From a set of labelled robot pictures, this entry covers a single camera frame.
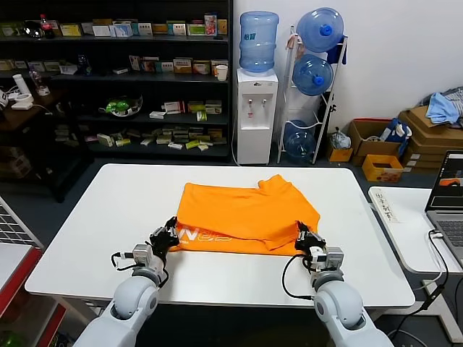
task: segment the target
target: laptop screen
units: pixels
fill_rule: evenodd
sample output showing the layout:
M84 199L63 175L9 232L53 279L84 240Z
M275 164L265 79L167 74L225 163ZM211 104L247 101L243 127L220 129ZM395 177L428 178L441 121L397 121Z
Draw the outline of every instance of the laptop screen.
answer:
M463 151L448 151L426 210L463 211Z

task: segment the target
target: black shelving unit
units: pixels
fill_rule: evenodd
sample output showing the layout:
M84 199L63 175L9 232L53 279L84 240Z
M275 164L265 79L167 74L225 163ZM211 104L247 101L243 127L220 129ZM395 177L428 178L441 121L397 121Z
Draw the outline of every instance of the black shelving unit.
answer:
M85 54L93 68L91 76L65 75L45 72L43 77L52 88L70 90L77 123L90 126L91 132L110 133L118 127L126 129L152 129L164 124L190 125L205 128L221 128L226 145L199 149L173 150L166 145L142 146L132 143L123 147L105 147L98 143L88 144L96 156L132 156L154 158L157 155L172 157L228 158L232 142L232 85L233 85L233 2L232 0L23 0L2 5L0 22L40 18L45 13L50 20L60 23L91 22L95 18L136 18L139 22L162 23L167 20L190 22L203 19L206 12L215 12L219 19L227 19L228 36L132 36L130 38L56 37L36 39L25 36L0 37L0 59L28 61L66 60L77 63L77 55ZM130 67L129 56L158 56L171 61L177 57L197 60L226 59L229 62L229 79L218 81L212 75L158 74L130 71L114 74L113 69ZM25 70L0 72L0 82L20 73L28 78ZM143 96L140 113L126 119L98 114L109 98L129 95ZM150 119L151 111L160 111L164 102L183 100L221 100L222 114L208 115L207 121L198 122L191 113L165 115L164 119Z

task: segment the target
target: laptop keyboard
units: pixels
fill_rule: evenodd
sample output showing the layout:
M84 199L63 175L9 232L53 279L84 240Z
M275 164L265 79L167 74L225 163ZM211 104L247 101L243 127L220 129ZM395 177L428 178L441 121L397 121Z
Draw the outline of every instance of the laptop keyboard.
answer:
M463 247L463 220L438 220L442 230L450 239L451 244Z

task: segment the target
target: orange box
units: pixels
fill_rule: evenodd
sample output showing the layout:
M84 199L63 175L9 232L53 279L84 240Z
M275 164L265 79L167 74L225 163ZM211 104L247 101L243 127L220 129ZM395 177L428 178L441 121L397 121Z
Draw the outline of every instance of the orange box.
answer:
M349 148L348 150L337 150L333 148L331 143L328 144L328 161L330 163L346 163L350 160L350 156L354 148Z
M365 158L363 173L370 182L398 182L404 168L393 155L372 155Z

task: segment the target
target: red bottle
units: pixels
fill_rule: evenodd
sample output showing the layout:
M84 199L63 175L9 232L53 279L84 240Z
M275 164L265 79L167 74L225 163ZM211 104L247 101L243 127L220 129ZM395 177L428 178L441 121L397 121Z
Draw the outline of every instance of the red bottle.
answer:
M41 28L43 33L45 34L46 38L54 38L55 33L53 32L53 28L51 24L46 20L46 15L41 14Z

